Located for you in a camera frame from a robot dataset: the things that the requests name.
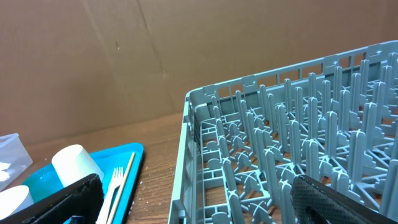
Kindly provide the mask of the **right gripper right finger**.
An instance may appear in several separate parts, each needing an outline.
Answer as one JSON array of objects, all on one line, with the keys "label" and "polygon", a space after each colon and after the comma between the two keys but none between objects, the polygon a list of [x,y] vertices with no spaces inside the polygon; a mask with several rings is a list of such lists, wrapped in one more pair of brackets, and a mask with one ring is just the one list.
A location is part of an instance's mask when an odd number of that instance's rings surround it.
[{"label": "right gripper right finger", "polygon": [[294,178],[290,193],[299,223],[397,224],[307,175]]}]

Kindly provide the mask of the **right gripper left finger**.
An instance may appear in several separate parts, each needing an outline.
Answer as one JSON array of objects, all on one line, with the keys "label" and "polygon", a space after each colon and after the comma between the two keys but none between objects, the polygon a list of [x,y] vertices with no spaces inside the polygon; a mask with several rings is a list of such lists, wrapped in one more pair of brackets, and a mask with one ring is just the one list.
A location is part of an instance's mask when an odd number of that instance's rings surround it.
[{"label": "right gripper left finger", "polygon": [[1,224],[95,224],[104,202],[99,175],[90,174],[43,200],[1,220]]}]

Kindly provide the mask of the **white upturned cup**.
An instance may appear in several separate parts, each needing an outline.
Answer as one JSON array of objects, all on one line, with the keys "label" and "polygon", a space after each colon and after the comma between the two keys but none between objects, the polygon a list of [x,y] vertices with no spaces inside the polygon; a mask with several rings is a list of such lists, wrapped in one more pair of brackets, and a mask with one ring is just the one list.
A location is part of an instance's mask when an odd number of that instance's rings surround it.
[{"label": "white upturned cup", "polygon": [[104,178],[103,171],[80,144],[58,151],[52,158],[52,165],[63,187],[68,187],[90,174],[98,174],[100,180]]}]

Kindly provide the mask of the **light green bowl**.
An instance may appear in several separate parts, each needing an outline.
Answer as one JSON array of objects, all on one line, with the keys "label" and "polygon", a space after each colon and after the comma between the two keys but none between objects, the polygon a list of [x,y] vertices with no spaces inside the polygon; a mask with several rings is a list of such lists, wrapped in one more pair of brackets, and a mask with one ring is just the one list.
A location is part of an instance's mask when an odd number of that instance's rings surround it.
[{"label": "light green bowl", "polygon": [[34,204],[26,185],[18,185],[1,192],[1,220]]}]

